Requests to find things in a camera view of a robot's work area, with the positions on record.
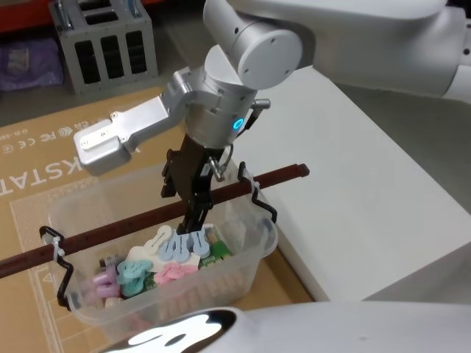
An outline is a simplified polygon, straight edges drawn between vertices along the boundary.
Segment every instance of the purple bag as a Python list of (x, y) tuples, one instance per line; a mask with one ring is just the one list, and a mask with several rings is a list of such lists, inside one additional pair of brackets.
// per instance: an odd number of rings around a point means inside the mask
[(61, 85), (63, 76), (52, 38), (0, 45), (0, 91)]

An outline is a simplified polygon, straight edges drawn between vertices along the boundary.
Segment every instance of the black wire clip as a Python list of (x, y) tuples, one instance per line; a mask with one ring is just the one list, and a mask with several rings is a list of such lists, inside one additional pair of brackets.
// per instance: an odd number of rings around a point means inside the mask
[(61, 307), (66, 307), (68, 311), (71, 311), (70, 305), (68, 303), (67, 297), (65, 296), (65, 291), (67, 290), (68, 283), (72, 278), (74, 272), (74, 267), (71, 263), (68, 263), (63, 259), (64, 251), (61, 249), (63, 241), (65, 240), (64, 236), (60, 234), (57, 230), (52, 229), (51, 227), (43, 226), (39, 229), (39, 235), (41, 240), (46, 244), (51, 244), (54, 247), (54, 261), (57, 262), (60, 267), (65, 268), (66, 272), (62, 282), (60, 283), (59, 290), (57, 291), (57, 303)]
[(276, 211), (276, 209), (273, 206), (270, 206), (269, 204), (258, 199), (258, 191), (260, 190), (260, 188), (258, 187), (258, 183), (256, 183), (253, 178), (251, 179), (247, 178), (245, 176), (245, 172), (248, 173), (245, 162), (241, 162), (241, 164), (239, 164), (238, 166), (238, 173), (237, 173), (238, 181), (249, 182), (252, 185), (252, 203), (270, 212), (270, 214), (272, 215), (272, 222), (277, 223), (278, 211)]

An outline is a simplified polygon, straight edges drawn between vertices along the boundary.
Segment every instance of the brown wooden stick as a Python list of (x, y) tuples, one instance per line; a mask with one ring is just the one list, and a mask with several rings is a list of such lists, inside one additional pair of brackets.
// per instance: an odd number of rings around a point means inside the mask
[[(306, 177), (307, 175), (309, 175), (308, 167), (305, 164), (301, 164), (290, 165), (289, 167), (261, 174), (256, 176), (254, 179), (256, 182), (260, 183), (260, 188), (264, 189), (280, 184), (281, 182), (287, 182), (291, 179)], [(236, 182), (213, 190), (211, 196), (214, 204), (220, 204), (239, 196), (246, 195), (251, 192), (251, 189), (252, 187), (248, 182)], [(107, 241), (170, 221), (171, 219), (178, 218), (184, 214), (185, 205), (183, 202), (175, 202), (173, 204), (159, 207), (155, 210), (141, 213), (140, 215), (135, 215), (133, 217), (66, 238), (61, 246), (66, 254), (73, 254), (74, 252), (79, 252), (92, 246), (106, 243)], [(53, 250), (54, 248), (52, 245), (45, 245), (1, 260), (0, 278), (52, 261)]]

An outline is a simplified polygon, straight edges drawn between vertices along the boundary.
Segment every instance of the plastic bin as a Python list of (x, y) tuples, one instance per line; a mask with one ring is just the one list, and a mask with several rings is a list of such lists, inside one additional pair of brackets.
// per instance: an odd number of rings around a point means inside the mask
[[(163, 165), (147, 168), (69, 194), (52, 205), (51, 227), (65, 237), (146, 212), (178, 200), (162, 199)], [(221, 187), (236, 181), (232, 164)], [(176, 228), (180, 219), (167, 224)], [(260, 259), (276, 247), (277, 231), (270, 215), (255, 206), (248, 196), (216, 205), (207, 223), (217, 226), (234, 254), (230, 259), (203, 268), (183, 279), (149, 290), (120, 304), (104, 308), (102, 300), (86, 302), (84, 283), (99, 269), (99, 260), (120, 254), (126, 257), (133, 246), (142, 246), (155, 236), (155, 226), (118, 240), (65, 257), (74, 265), (67, 296), (72, 313), (82, 322), (99, 326), (111, 341), (123, 339), (147, 327), (206, 307), (222, 306), (243, 296), (252, 285)], [(50, 270), (57, 290), (64, 271), (56, 263)]]

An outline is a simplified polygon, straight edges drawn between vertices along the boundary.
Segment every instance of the white platform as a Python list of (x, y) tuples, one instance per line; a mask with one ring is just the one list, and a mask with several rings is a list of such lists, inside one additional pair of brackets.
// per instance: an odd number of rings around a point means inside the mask
[(311, 68), (259, 98), (272, 109), (236, 142), (235, 159), (254, 174), (310, 168), (264, 194), (316, 299), (471, 302), (471, 216), (442, 187)]

